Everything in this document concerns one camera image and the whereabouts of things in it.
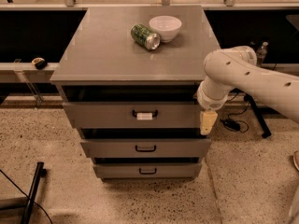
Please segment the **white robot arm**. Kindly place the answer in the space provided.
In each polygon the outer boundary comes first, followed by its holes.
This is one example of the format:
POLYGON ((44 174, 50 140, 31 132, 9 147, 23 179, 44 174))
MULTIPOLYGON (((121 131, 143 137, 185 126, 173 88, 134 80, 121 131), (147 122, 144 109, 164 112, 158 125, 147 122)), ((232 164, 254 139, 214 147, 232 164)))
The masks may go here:
POLYGON ((239 89, 288 119, 299 122, 299 77, 256 65, 251 47, 238 46, 208 53, 203 66, 205 79, 197 90, 201 135, 210 134, 228 93, 239 89))

